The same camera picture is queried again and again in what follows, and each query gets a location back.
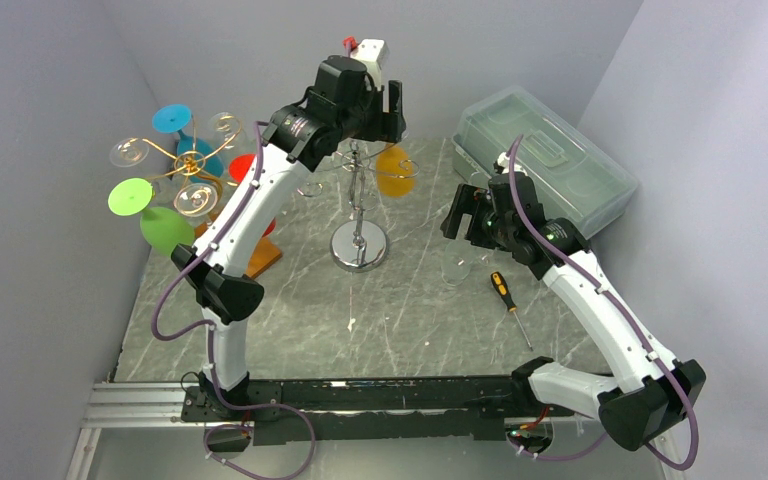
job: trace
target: white wall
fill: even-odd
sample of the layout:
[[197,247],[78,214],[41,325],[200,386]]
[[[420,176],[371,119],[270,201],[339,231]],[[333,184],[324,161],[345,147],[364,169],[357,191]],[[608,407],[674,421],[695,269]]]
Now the white wall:
[[147,248],[108,151],[157,103],[98,2],[0,0],[0,479],[63,478]]
[[408,130],[441,136],[465,107],[514,83],[575,124],[641,0],[105,3],[162,104],[268,120],[343,38],[383,38]]
[[768,1],[644,2],[580,128],[641,181],[606,270],[708,374],[689,478],[768,478]]

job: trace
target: round chrome base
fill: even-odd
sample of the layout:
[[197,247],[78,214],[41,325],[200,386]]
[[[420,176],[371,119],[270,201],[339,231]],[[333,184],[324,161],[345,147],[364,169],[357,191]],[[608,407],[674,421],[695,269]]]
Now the round chrome base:
[[344,223],[331,235],[331,256],[337,265],[350,272],[366,272],[381,265],[390,251],[390,240],[378,225],[363,221],[363,244],[355,245],[357,222]]

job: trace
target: wooden block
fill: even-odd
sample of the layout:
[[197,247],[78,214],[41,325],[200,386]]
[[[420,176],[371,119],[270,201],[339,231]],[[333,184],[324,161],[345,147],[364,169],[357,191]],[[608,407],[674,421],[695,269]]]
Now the wooden block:
[[257,246],[254,247],[254,253],[252,253],[252,258],[249,260],[246,275],[251,278],[257,278],[258,275],[265,272],[267,268],[271,267],[282,256],[281,249],[270,242],[269,237],[261,238],[257,242]]

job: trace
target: yellow and black screwdriver handle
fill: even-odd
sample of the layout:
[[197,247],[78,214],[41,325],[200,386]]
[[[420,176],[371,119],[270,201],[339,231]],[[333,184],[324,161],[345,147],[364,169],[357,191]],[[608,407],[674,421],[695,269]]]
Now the yellow and black screwdriver handle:
[[493,284],[493,290],[496,290],[496,293],[502,297],[502,301],[505,302],[508,311],[515,312],[516,304],[511,297],[511,291],[508,289],[508,282],[505,281],[505,277],[499,272],[493,272],[490,274],[490,283]]

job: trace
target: marble table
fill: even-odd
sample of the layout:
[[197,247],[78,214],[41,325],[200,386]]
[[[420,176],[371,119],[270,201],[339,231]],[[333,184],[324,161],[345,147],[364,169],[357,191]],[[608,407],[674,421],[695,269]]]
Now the marble table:
[[[388,233],[391,251],[377,269],[349,273],[331,259],[333,231],[350,218],[343,168],[317,172],[315,198],[294,195],[278,217],[272,241],[284,252],[257,281],[266,296],[249,319],[247,360],[257,378],[405,377],[508,374],[539,355],[572,368],[607,372],[607,364],[572,312],[510,254],[476,264],[461,285],[441,279],[447,240],[440,232],[456,187],[450,139],[407,139],[420,165],[414,190],[375,197],[365,218]],[[324,164],[328,168],[333,164]],[[490,286],[490,273],[508,280],[530,352],[513,316]],[[152,252],[125,336],[115,381],[178,380],[205,362],[201,330],[175,342],[154,339],[152,308],[177,270]],[[177,330],[200,319],[186,282],[163,310],[160,328]]]

